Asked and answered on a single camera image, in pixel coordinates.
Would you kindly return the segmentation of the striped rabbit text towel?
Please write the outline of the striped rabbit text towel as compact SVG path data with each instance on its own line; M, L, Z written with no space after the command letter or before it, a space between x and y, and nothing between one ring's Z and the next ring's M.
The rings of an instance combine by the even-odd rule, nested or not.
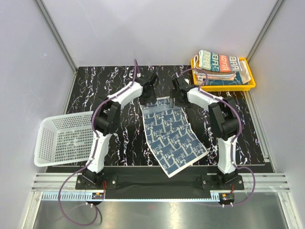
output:
M217 54L206 50L199 51L198 66L201 69L219 73L242 71L238 57Z

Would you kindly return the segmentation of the blue white patterned towel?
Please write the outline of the blue white patterned towel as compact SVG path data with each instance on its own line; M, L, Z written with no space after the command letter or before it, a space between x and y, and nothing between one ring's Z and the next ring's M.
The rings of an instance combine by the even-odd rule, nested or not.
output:
M170 107L170 98L140 105L147 145L165 174L171 178L208 155L181 107Z

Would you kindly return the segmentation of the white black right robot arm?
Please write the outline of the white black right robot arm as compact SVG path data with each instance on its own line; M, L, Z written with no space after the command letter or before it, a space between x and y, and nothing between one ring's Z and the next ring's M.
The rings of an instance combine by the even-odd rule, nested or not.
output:
M208 111L211 132L217 138L219 150L217 167L221 174L216 177L216 183L222 189L229 188L234 182L232 176L237 174L236 143L242 130L234 99L212 95L188 84L183 77L173 79L172 83L171 106L190 108L194 104Z

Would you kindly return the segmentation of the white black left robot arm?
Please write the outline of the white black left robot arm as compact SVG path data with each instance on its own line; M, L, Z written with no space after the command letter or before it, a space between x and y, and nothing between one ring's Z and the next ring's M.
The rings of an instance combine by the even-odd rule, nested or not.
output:
M110 138L119 127L121 110L135 98L139 99L141 105L155 104L157 101L155 85L158 81L159 77L156 73L148 77L139 74L124 88L105 97L94 110L91 117L94 140L86 164L86 169L92 172L86 178L86 183L91 188L97 189L103 183L103 177L98 173L104 168L104 158L109 150Z

